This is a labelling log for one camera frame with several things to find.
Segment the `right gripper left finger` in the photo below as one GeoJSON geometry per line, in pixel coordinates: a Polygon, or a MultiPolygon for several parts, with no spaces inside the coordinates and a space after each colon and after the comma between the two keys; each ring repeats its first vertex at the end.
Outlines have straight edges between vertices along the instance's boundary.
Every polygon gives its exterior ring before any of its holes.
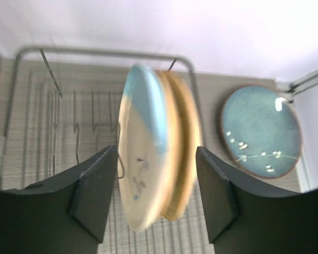
{"type": "Polygon", "coordinates": [[[117,159],[108,146],[24,189],[0,190],[0,253],[97,253],[117,159]]]}

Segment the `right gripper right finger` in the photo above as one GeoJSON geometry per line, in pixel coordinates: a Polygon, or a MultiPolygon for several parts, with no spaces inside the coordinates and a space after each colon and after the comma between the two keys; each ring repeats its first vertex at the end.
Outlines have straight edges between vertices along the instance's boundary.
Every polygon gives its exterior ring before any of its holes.
{"type": "Polygon", "coordinates": [[[216,253],[318,253],[318,189],[265,183],[198,147],[196,164],[209,242],[216,253]]]}

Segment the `dark teal glazed plate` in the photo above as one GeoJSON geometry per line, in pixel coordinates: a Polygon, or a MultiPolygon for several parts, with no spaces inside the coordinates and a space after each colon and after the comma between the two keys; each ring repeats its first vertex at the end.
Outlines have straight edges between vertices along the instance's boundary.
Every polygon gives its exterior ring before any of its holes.
{"type": "Polygon", "coordinates": [[[220,129],[234,162],[260,178],[288,174],[302,153],[301,129],[289,102],[263,86],[233,91],[222,106],[220,129]]]}

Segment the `beige bird plate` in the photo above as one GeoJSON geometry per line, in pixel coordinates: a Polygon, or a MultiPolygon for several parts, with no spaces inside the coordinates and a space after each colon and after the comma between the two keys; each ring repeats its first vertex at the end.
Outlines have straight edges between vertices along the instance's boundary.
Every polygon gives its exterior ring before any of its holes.
{"type": "Polygon", "coordinates": [[[172,71],[167,73],[181,118],[182,148],[180,169],[174,194],[165,212],[168,220],[175,221],[184,213],[197,179],[196,149],[202,145],[202,131],[195,100],[187,83],[172,71]]]}
{"type": "Polygon", "coordinates": [[[182,118],[179,103],[175,97],[170,79],[163,71],[156,71],[165,92],[168,114],[168,162],[166,167],[169,170],[169,186],[161,216],[170,221],[178,220],[187,205],[187,198],[184,194],[184,183],[186,175],[186,139],[182,128],[182,118]]]}

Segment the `blue and cream plate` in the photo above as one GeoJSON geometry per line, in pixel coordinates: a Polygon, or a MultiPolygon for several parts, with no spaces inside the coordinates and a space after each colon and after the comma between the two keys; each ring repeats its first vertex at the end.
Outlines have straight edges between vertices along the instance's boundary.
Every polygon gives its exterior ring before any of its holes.
{"type": "Polygon", "coordinates": [[[168,114],[156,70],[133,65],[119,111],[118,172],[129,227],[143,231],[161,216],[169,186],[168,114]]]}

